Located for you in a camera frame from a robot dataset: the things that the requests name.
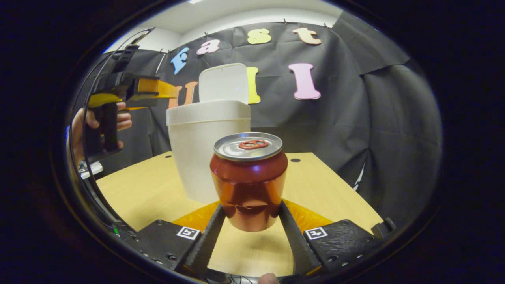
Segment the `white wall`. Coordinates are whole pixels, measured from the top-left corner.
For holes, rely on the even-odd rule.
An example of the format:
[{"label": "white wall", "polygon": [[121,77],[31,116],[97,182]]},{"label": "white wall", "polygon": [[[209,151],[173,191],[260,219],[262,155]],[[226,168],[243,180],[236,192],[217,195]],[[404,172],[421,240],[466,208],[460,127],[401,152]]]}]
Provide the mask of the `white wall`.
[{"label": "white wall", "polygon": [[[133,28],[125,35],[123,35],[121,38],[119,38],[119,40],[117,40],[114,44],[112,44],[108,49],[106,49],[104,53],[115,51],[119,47],[119,45],[121,45],[127,38],[132,36],[134,33],[139,32],[146,28],[149,27]],[[131,43],[139,35],[133,37],[127,43]],[[176,47],[178,47],[180,39],[181,39],[180,34],[173,31],[169,31],[167,29],[157,27],[150,34],[144,37],[139,42],[138,45],[140,46],[139,49],[141,50],[160,51],[161,49],[163,49],[164,52],[167,52],[168,50],[173,50]]]},{"label": "white wall", "polygon": [[331,16],[306,10],[285,8],[247,11],[209,22],[205,26],[201,26],[187,32],[181,37],[179,46],[204,36],[205,32],[211,34],[213,32],[241,25],[265,22],[283,22],[284,18],[286,18],[287,22],[307,23],[320,26],[326,24],[331,27],[337,21],[338,16],[340,16],[341,13],[342,11],[340,11],[338,15]]}]

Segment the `white plastic container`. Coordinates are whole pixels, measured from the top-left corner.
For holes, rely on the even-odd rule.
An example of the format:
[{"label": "white plastic container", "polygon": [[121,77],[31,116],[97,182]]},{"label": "white plastic container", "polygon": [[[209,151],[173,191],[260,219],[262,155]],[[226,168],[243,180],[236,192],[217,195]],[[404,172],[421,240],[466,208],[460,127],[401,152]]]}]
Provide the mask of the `white plastic container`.
[{"label": "white plastic container", "polygon": [[209,164],[220,138],[250,131],[250,106],[216,100],[167,110],[167,127],[175,165],[188,198],[211,203],[219,197]]}]

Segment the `orange plastic part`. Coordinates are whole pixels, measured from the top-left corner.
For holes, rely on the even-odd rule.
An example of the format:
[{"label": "orange plastic part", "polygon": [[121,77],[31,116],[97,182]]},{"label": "orange plastic part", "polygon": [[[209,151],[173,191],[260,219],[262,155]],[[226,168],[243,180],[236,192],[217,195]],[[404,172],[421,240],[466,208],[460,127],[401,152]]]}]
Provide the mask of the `orange plastic part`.
[{"label": "orange plastic part", "polygon": [[286,207],[294,218],[294,221],[298,225],[301,233],[306,230],[310,230],[317,227],[326,226],[334,223],[333,221],[326,219],[325,217],[310,211],[309,209],[302,207],[291,201],[283,199]]},{"label": "orange plastic part", "polygon": [[203,206],[200,209],[197,209],[187,215],[180,217],[175,221],[172,221],[172,223],[179,226],[190,227],[204,231],[218,206],[219,201],[210,203],[209,205]]}]

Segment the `red pull tab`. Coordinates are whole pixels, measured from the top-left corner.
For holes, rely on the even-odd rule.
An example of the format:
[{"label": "red pull tab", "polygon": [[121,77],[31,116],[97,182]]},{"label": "red pull tab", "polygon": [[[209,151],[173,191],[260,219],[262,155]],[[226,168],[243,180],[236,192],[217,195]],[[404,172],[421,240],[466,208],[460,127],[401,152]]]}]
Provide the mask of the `red pull tab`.
[{"label": "red pull tab", "polygon": [[244,150],[258,149],[266,146],[268,146],[268,142],[266,142],[265,140],[244,141],[238,145],[239,148]]}]

